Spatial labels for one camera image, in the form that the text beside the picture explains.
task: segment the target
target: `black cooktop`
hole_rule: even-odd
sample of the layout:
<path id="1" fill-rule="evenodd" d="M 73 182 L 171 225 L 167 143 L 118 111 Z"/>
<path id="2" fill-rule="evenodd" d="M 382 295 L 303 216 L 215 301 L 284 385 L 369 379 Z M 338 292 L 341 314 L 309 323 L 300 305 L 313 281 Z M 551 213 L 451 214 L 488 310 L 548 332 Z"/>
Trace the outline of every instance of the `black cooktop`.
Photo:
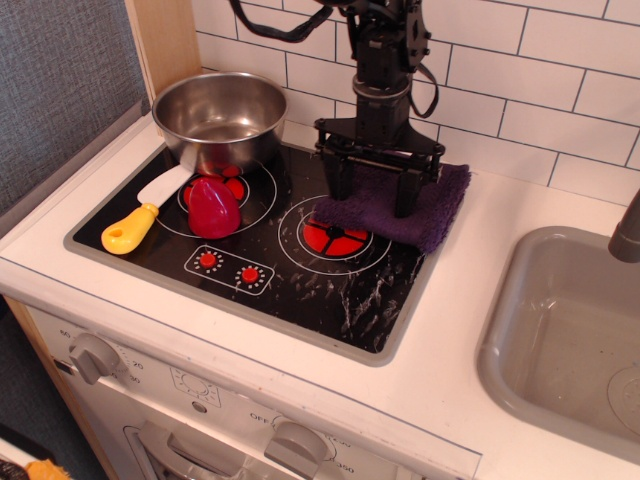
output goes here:
<path id="1" fill-rule="evenodd" d="M 368 362 L 389 358 L 425 257 L 411 246 L 313 219 L 326 195 L 322 165 L 309 152 L 281 147 L 266 165 L 219 177 L 240 203 L 232 235 L 204 240 L 191 233 L 188 203 L 194 175 L 160 209 L 133 252 L 115 256 L 102 231 L 139 206 L 137 193 L 176 164 L 167 149 L 123 183 L 69 235 L 70 250 Z"/>

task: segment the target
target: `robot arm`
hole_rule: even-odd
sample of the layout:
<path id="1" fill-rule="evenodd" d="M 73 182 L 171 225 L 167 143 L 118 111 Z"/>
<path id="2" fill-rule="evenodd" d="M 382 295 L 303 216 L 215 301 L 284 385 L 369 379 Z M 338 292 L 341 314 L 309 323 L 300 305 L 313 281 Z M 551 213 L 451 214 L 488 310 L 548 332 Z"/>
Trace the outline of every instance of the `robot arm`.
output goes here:
<path id="1" fill-rule="evenodd" d="M 429 54 L 431 34 L 422 18 L 422 0 L 316 0 L 323 7 L 290 32 L 253 24 L 240 0 L 229 0 L 237 17 L 253 33 L 286 42 L 301 42 L 337 7 L 346 17 L 357 73 L 353 90 L 356 117 L 320 119 L 317 154 L 321 156 L 330 194 L 351 194 L 357 163 L 397 172 L 396 216 L 413 209 L 422 184 L 437 181 L 445 148 L 416 132 L 409 111 L 426 118 L 438 102 L 434 76 L 422 65 Z M 413 74 L 423 73 L 435 85 L 435 95 L 424 113 L 411 96 Z"/>

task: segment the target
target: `white subway tile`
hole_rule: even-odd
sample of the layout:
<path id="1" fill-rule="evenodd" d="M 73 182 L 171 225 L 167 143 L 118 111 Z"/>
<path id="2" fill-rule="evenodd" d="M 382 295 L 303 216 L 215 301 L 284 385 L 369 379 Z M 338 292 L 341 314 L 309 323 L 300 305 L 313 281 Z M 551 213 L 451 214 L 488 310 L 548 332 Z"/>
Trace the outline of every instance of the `white subway tile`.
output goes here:
<path id="1" fill-rule="evenodd" d="M 286 86 L 284 52 L 203 33 L 197 39 L 203 67 L 253 73 Z"/>
<path id="2" fill-rule="evenodd" d="M 336 102 L 336 118 L 351 118 L 355 116 L 355 105 L 351 103 Z"/>
<path id="3" fill-rule="evenodd" d="M 609 0 L 605 18 L 640 25 L 640 2 L 638 0 Z"/>
<path id="4" fill-rule="evenodd" d="M 321 8 L 322 8 L 322 5 L 316 2 L 311 2 L 309 0 L 303 0 L 303 1 L 284 0 L 284 9 L 290 12 L 298 12 L 298 13 L 305 13 L 307 15 L 313 15 Z M 331 20 L 337 20 L 340 22 L 346 21 L 345 18 L 342 15 L 340 15 L 340 12 L 338 11 L 337 8 L 333 9 L 333 13 L 329 18 Z"/>
<path id="5" fill-rule="evenodd" d="M 571 110 L 584 71 L 485 50 L 454 47 L 448 85 Z"/>
<path id="6" fill-rule="evenodd" d="M 355 103 L 352 88 L 355 74 L 354 67 L 287 54 L 288 86 L 294 90 Z"/>
<path id="7" fill-rule="evenodd" d="M 333 118 L 333 100 L 295 90 L 286 90 L 286 94 L 289 103 L 287 120 L 313 125 L 318 118 Z"/>
<path id="8" fill-rule="evenodd" d="M 638 45 L 640 28 L 636 26 L 532 10 L 520 54 L 640 77 Z"/>
<path id="9" fill-rule="evenodd" d="M 436 77 L 438 85 L 444 85 L 449 72 L 449 59 L 451 58 L 451 45 L 441 42 L 429 42 L 429 55 L 424 57 L 422 64 L 431 70 Z M 415 75 L 417 79 L 424 79 L 419 73 Z"/>
<path id="10" fill-rule="evenodd" d="M 635 168 L 636 170 L 640 170 L 640 137 L 636 141 L 636 146 L 631 153 L 631 157 L 629 158 L 628 167 Z"/>
<path id="11" fill-rule="evenodd" d="M 640 126 L 640 80 L 589 71 L 576 112 Z"/>
<path id="12" fill-rule="evenodd" d="M 637 131 L 606 120 L 509 102 L 500 137 L 624 165 Z"/>
<path id="13" fill-rule="evenodd" d="M 440 132 L 440 127 L 438 125 L 413 119 L 410 120 L 410 123 L 416 132 L 426 135 L 433 140 L 438 139 L 438 133 Z"/>
<path id="14" fill-rule="evenodd" d="M 433 87 L 413 82 L 413 98 L 421 111 L 426 110 L 433 98 Z M 476 93 L 440 88 L 440 102 L 429 122 L 470 130 L 485 135 L 497 135 L 504 100 Z"/>
<path id="15" fill-rule="evenodd" d="M 607 0 L 494 0 L 501 3 L 543 8 L 558 12 L 577 13 L 590 17 L 602 17 Z"/>
<path id="16" fill-rule="evenodd" d="M 570 155 L 560 155 L 551 179 L 551 187 L 628 205 L 640 188 L 640 172 Z"/>
<path id="17" fill-rule="evenodd" d="M 236 17 L 228 0 L 191 0 L 196 30 L 237 38 Z"/>
<path id="18" fill-rule="evenodd" d="M 282 10 L 255 7 L 251 5 L 245 5 L 244 11 L 247 17 L 252 19 L 252 21 L 258 21 L 259 19 L 260 23 L 285 32 L 294 29 L 309 18 L 305 15 L 298 15 L 295 13 L 284 12 Z M 238 35 L 242 41 L 275 48 L 277 50 L 285 50 L 325 60 L 335 59 L 336 35 L 334 22 L 323 23 L 300 43 L 288 43 L 283 42 L 282 40 L 254 35 L 240 22 L 238 22 Z"/>
<path id="19" fill-rule="evenodd" d="M 337 48 L 336 60 L 338 63 L 346 65 L 356 65 L 356 61 L 351 58 L 351 42 L 349 41 L 349 29 L 346 23 L 336 24 Z"/>
<path id="20" fill-rule="evenodd" d="M 443 161 L 469 164 L 484 170 L 539 185 L 547 185 L 557 154 L 540 148 L 469 132 L 442 128 L 440 143 L 447 151 Z"/>
<path id="21" fill-rule="evenodd" d="M 243 1 L 243 7 L 248 3 L 252 3 L 254 5 L 262 5 L 263 7 L 271 7 L 271 8 L 282 8 L 282 0 L 250 0 Z"/>
<path id="22" fill-rule="evenodd" d="M 427 29 L 436 40 L 516 53 L 526 8 L 478 0 L 423 2 Z"/>

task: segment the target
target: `faucet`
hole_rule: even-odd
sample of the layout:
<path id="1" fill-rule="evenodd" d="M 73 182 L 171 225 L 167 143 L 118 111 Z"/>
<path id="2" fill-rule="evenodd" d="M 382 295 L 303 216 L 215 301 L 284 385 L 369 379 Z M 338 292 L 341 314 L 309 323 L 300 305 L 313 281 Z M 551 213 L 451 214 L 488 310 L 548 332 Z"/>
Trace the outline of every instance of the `faucet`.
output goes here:
<path id="1" fill-rule="evenodd" d="M 640 190 L 613 232 L 609 252 L 623 262 L 640 262 Z"/>

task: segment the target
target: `white knob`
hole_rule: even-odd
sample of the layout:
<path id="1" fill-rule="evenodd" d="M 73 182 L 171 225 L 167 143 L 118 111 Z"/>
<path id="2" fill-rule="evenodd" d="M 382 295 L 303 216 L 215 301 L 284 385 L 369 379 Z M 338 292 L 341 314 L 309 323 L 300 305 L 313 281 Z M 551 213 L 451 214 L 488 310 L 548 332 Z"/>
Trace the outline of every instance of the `white knob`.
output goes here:
<path id="1" fill-rule="evenodd" d="M 120 363 L 116 351 L 104 340 L 83 333 L 69 347 L 69 357 L 82 379 L 93 385 L 100 377 L 111 375 Z"/>
<path id="2" fill-rule="evenodd" d="M 286 422 L 278 427 L 264 455 L 302 478 L 312 480 L 327 452 L 326 443 L 313 431 Z"/>

